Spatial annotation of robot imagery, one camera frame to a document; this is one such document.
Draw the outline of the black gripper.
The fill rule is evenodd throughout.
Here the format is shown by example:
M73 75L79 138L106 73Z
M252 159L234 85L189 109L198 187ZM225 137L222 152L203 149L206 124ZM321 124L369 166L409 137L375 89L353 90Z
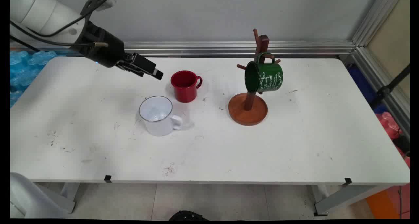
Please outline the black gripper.
M126 53L124 42L105 29L87 21L77 44L106 43L107 46L77 46L77 51L84 57L107 68L118 67L140 77L145 74L157 80L163 78L163 72L156 68L156 64L137 53Z

